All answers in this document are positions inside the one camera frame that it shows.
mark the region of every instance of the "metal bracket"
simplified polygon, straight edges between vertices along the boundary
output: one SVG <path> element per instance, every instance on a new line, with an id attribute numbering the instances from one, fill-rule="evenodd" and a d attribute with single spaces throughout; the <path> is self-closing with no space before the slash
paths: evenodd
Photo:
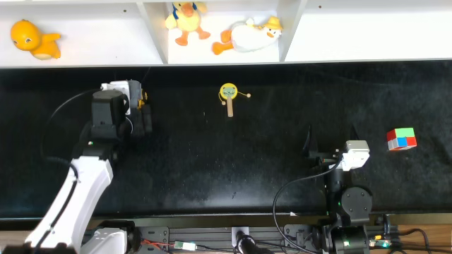
<path id="1" fill-rule="evenodd" d="M 141 237 L 149 241 L 158 243 L 168 243 L 170 240 L 170 230 L 166 226 L 140 226 Z M 159 250 L 155 246 L 142 245 L 138 254 L 167 254 L 168 246 L 162 246 Z"/>
<path id="2" fill-rule="evenodd" d="M 231 228 L 231 243 L 232 247 L 237 246 L 237 233 L 243 232 L 243 234 L 249 235 L 249 227 L 248 226 L 233 226 Z"/>
<path id="3" fill-rule="evenodd" d="M 317 251 L 317 249 L 312 244 L 312 237 L 308 237 L 312 233 L 312 226 L 309 225 L 298 225 L 298 224 L 288 224 L 284 226 L 284 234 L 292 241 L 294 241 L 298 246 L 304 246 L 307 250 Z M 292 247 L 292 244 L 284 240 L 284 246 Z M 298 253 L 299 250 L 285 249 L 287 253 Z"/>

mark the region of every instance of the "plush toy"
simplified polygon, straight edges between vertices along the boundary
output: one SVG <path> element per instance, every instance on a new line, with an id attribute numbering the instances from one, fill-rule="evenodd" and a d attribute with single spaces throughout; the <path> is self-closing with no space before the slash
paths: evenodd
<path id="1" fill-rule="evenodd" d="M 210 33 L 204 31 L 201 24 L 201 13 L 207 12 L 207 7 L 201 2 L 174 2 L 172 3 L 173 12 L 167 20 L 165 25 L 168 29 L 175 27 L 182 31 L 182 36 L 176 39 L 176 43 L 181 46 L 186 46 L 189 38 L 189 33 L 196 31 L 199 34 L 200 40 L 205 40 L 210 37 Z"/>
<path id="2" fill-rule="evenodd" d="M 11 28 L 11 39 L 14 45 L 24 51 L 29 51 L 39 60 L 58 59 L 61 56 L 55 40 L 60 34 L 43 34 L 28 20 L 21 20 Z"/>
<path id="3" fill-rule="evenodd" d="M 235 23 L 230 30 L 223 31 L 221 33 L 223 44 L 215 42 L 212 50 L 216 55 L 228 49 L 253 52 L 278 41 L 282 30 L 279 18 L 270 17 L 263 27 L 254 25 L 254 20 L 250 18 L 246 22 Z"/>

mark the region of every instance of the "black tabletop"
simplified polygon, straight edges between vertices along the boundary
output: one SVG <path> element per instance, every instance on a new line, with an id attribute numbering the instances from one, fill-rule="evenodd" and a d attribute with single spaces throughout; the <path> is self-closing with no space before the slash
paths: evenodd
<path id="1" fill-rule="evenodd" d="M 452 62 L 277 66 L 0 70 L 0 217 L 41 217 L 68 169 L 41 161 L 44 123 L 66 99 L 113 80 L 141 81 L 152 135 L 131 143 L 95 216 L 269 213 L 276 191 L 309 169 L 309 125 L 320 150 L 342 148 L 354 126 L 370 159 L 351 172 L 374 194 L 373 212 L 452 211 Z M 234 117 L 218 99 L 223 83 Z M 90 97 L 70 103 L 49 128 L 48 154 L 67 159 Z M 388 152 L 386 132 L 413 127 L 418 147 Z M 323 179 L 287 189 L 280 212 L 324 214 Z"/>

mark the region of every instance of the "colorful cube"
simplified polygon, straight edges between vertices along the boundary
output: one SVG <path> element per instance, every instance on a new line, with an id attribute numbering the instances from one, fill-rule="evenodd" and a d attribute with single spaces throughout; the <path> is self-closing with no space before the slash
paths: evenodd
<path id="1" fill-rule="evenodd" d="M 388 132 L 386 137 L 390 151 L 408 150 L 417 146 L 413 128 L 397 128 Z"/>

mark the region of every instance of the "white cable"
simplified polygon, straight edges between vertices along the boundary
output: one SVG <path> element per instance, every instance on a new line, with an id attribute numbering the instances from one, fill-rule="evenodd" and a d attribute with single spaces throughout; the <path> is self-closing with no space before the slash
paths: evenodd
<path id="1" fill-rule="evenodd" d="M 126 116 L 126 119 L 129 120 L 129 123 L 132 126 L 132 131 L 130 131 L 130 134 L 132 134 L 133 133 L 133 123 L 132 123 L 132 121 L 130 121 L 130 119 L 127 116 Z"/>

